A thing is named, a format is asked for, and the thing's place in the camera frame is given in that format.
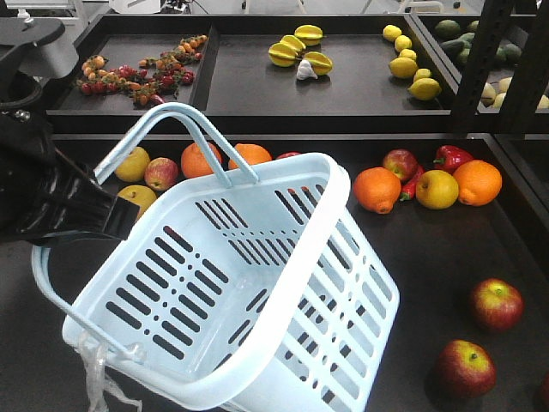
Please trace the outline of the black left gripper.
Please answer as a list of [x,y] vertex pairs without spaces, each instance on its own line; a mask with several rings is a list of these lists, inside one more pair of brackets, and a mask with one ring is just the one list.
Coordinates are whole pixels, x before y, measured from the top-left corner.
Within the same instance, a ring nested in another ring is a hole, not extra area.
[[2,242],[126,239],[138,212],[59,151],[42,118],[1,116]]

